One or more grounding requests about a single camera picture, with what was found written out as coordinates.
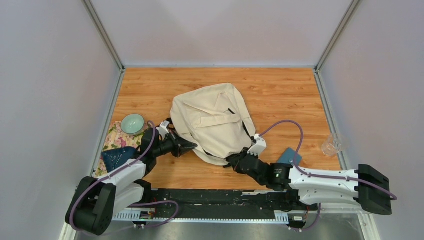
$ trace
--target wooden floor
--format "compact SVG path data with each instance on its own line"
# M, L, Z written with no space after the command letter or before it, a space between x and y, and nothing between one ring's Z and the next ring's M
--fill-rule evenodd
M158 125L170 116L175 96L219 83L231 83L241 92L257 133L283 119L297 121L303 127L301 166L340 169L337 157L327 157L320 149L330 130L310 68L128 68L112 121L137 113ZM260 159L273 163L287 147L296 149L299 130L294 124L283 123L264 139L268 147ZM180 158L171 154L159 157L144 179L153 188L266 189L232 168L203 162L193 152Z

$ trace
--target clear plastic cup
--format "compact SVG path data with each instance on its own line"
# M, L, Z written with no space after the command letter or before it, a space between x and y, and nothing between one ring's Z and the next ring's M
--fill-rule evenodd
M332 133L321 146L322 152L327 156L334 156L348 148L348 140L340 133Z

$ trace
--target bag strap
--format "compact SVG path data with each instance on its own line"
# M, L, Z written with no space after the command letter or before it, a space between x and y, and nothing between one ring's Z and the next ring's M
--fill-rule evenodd
M232 114L236 114L235 112L233 112L231 109L229 109L228 108L228 111L230 112L230 113L232 113ZM249 137L249 138L251 138L251 135L249 134L249 131L248 131L248 128L246 127L246 125L245 125L245 122L243 121L243 120L241 120L241 122L243 123L243 129L244 129L244 131L246 132L246 134L247 134L247 136Z

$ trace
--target gray wall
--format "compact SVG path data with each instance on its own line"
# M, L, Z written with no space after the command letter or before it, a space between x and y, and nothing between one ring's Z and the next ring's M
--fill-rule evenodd
M424 1L365 0L322 77L355 166L387 175L399 200L376 216L383 240L423 239Z
M351 0L93 0L125 65L313 66Z
M0 3L0 239L57 240L119 71L79 0Z

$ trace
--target purple cable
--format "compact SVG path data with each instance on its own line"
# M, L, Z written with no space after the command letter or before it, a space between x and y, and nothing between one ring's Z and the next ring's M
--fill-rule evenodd
M155 127L155 124L152 122L152 121L148 121L147 122L148 124L151 124L151 126L152 126L152 128L154 128ZM153 145L153 141L154 141L154 139L155 139L155 135L156 135L156 131L153 131L153 135L152 135L152 138L151 138L151 141L150 141L150 144L147 146L147 148L146 148L146 150L135 160L135 161L133 161L133 162L131 162L130 164L128 164L128 165L125 165L124 167L122 167L122 168L120 168L119 170L117 170L117 171L115 171L115 172L113 172L113 173L111 173L111 174L109 174L108 176L105 176L105 177L103 177L103 178L100 178L100 179L98 179L95 183L93 183L91 186L89 186L82 194L81 194L81 196L79 196L79 198L75 201L75 204L73 205L73 207L72 207L72 210L70 211L70 216L69 216L69 224L70 224L70 226L74 229L74 230L76 230L76 231L81 231L81 229L79 229L78 227L76 227L75 226L75 223L74 223L74 214L75 214L75 211L76 211L76 209L77 209L77 206L80 204L80 202L82 201L82 199L95 187L95 186L97 186L98 184L100 184L101 182L103 182L103 181L105 181L105 180L107 180L107 179L110 179L110 178L112 178L113 176L115 176L116 174L118 174L118 173L120 173L121 171L123 171L124 169L126 169L126 168L128 168L128 167L130 167L130 166L132 166L132 165L134 165L136 162L138 162L140 159L142 159L146 154L147 154L147 152L150 150L150 148L152 147L152 145ZM145 206L147 206L147 205L149 205L149 206L151 206L151 205L156 205L156 204L160 204L160 203L163 203L163 202L165 202L165 201L162 201L162 202L152 202L152 203L144 203L144 204L146 204ZM173 204L176 204L176 206L177 206L177 208L176 208L176 211L175 211L175 213L174 213L174 215L170 218L170 219L167 219L166 221L165 221L165 223L167 223L167 222L169 222L175 215L177 215L177 212L178 212L178 210L179 210L179 206L178 206L178 203L176 203L175 201L170 201L170 202L172 202ZM120 230L118 230L118 231L114 231L114 232L111 232L111 233L108 233L108 235L110 235L110 234L114 234L114 233L116 233L116 232L120 232L120 231L122 231L122 230L126 230L126 229L129 229L129 228L132 228L132 227L125 227L125 228L123 228L123 229L120 229Z
M156 201L156 202L151 202L151 203L134 203L131 204L130 207L145 207L145 206L152 206L152 205L158 205L158 204L175 204L176 209L175 212L173 213L173 215L166 219L165 221L162 221L158 224L154 224L154 225L145 225L144 227L146 228L154 228L154 227L159 227L162 226L164 224L167 224L169 221L171 221L173 218L175 218L175 216L178 214L179 210L180 210L180 206L178 205L178 203L176 201L172 201L172 200L167 200L167 201Z
M320 219L320 216L321 216L321 203L318 204L318 211L316 212L316 218L310 226L302 228L302 229L292 227L291 229L293 229L296 232L300 232L301 230L302 230L302 232L310 230L311 228L313 228L317 224L318 219Z
M375 188L377 190L382 191L383 193L389 195L391 197L390 200L392 200L392 201L398 200L398 197L396 195L394 195L393 193L391 193L390 191L387 191L386 189L382 188L381 186L378 186L378 185L376 185L374 183L371 183L369 181L365 181L365 180L362 180L362 179L359 179L359 178L355 178L355 177L347 177L346 178L346 177L343 177L343 176L328 176L328 175L313 174L313 173L306 172L306 171L302 170L299 167L299 165L297 165L297 163L296 163L296 157L297 157L297 155L299 153L299 150L301 149L302 142L304 140L304 131L303 131L303 129L302 129L302 127L301 127L301 125L299 123L297 123L297 122L295 122L293 120L288 120L288 119L281 120L281 121L278 121L278 122L274 123L267 130L265 130L264 132L262 132L261 134L259 134L259 136L262 137L264 134L266 134L267 132L269 132L273 127L275 127L275 126L277 126L278 124L281 124L281 123L292 123L292 124L295 124L299 128L299 130L300 130L300 141L299 141L299 145L297 146L297 149L296 149L296 151L294 153L294 156L293 156L293 165L302 174L307 175L308 177L316 177L316 178L322 178L322 179L337 179L337 180L346 180L346 181L356 181L356 182L359 182L359 183L362 183L362 184L366 184L366 185L371 186L371 187L373 187L373 188Z

